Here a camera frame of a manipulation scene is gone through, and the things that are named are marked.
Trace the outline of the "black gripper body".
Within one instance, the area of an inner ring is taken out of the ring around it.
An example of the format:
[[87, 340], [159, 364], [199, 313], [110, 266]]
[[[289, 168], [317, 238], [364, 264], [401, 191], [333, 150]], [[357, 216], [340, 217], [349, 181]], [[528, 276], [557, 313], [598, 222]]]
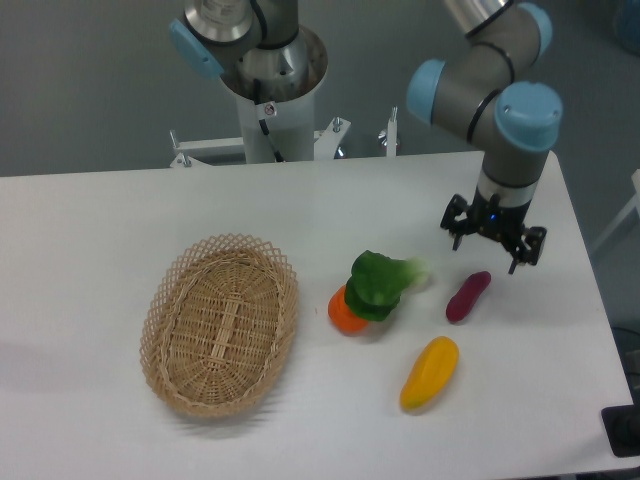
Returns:
[[479, 234], [504, 245], [519, 245], [523, 242], [524, 221], [531, 202], [517, 207], [505, 207], [493, 200], [485, 199], [475, 192], [471, 206], [463, 221], [463, 234]]

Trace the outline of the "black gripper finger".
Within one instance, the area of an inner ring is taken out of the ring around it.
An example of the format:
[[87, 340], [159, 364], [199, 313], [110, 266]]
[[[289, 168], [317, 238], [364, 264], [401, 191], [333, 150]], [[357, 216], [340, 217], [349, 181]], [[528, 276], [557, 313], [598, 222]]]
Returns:
[[453, 239], [453, 251], [457, 251], [462, 239], [471, 234], [469, 209], [470, 205], [459, 194], [455, 194], [445, 208], [440, 228], [446, 230]]
[[538, 264], [546, 235], [545, 227], [524, 227], [519, 235], [510, 240], [508, 252], [511, 254], [512, 262], [508, 270], [509, 274], [514, 274], [518, 266]]

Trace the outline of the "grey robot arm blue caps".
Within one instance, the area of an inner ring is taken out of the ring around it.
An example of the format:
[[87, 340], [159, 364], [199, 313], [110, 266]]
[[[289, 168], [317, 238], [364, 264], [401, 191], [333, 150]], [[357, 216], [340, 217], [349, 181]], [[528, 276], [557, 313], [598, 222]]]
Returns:
[[[478, 234], [503, 246], [514, 266], [538, 262], [546, 237], [527, 226], [563, 114], [558, 94], [521, 80], [548, 48], [553, 30], [531, 3], [450, 1], [470, 48], [461, 60], [431, 59], [413, 74], [408, 111], [480, 149], [472, 200], [454, 196], [441, 225], [455, 241]], [[235, 97], [248, 163], [332, 158], [336, 130], [314, 132], [314, 96], [327, 72], [319, 37], [294, 1], [189, 1], [169, 26], [171, 41], [200, 76]]]

